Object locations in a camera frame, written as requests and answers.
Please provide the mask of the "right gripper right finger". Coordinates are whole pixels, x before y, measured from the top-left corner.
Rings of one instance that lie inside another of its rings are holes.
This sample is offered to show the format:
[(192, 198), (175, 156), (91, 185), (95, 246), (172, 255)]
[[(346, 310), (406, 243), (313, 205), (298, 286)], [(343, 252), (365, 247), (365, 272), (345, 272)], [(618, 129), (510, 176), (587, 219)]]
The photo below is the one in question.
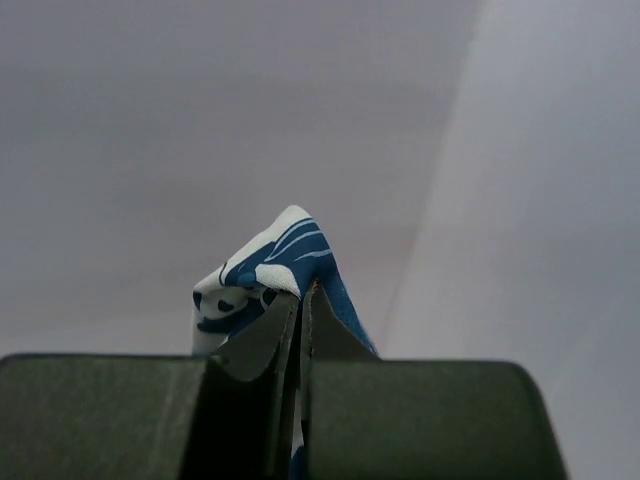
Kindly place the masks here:
[(384, 360), (321, 287), (302, 314), (304, 446), (312, 479), (565, 479), (544, 398), (508, 361)]

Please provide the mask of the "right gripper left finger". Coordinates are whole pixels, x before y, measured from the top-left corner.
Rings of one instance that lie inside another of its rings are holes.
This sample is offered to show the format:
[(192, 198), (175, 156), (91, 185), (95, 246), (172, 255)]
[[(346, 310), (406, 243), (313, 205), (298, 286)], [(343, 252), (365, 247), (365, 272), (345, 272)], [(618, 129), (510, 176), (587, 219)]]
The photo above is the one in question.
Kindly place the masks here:
[(1, 362), (5, 479), (284, 479), (297, 300), (212, 354)]

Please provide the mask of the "blue and white t-shirt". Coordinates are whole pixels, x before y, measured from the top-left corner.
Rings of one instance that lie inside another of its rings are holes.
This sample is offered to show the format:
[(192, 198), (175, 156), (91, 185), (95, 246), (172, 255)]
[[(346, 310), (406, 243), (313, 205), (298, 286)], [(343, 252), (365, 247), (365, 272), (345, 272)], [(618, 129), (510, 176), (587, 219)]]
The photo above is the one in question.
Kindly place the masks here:
[(287, 479), (308, 479), (303, 432), (301, 342), (307, 293), (321, 287), (345, 327), (377, 357), (343, 284), (333, 252), (315, 220), (290, 206), (263, 232), (193, 289), (196, 357), (212, 354), (262, 317), (281, 295), (298, 303), (290, 363), (295, 383)]

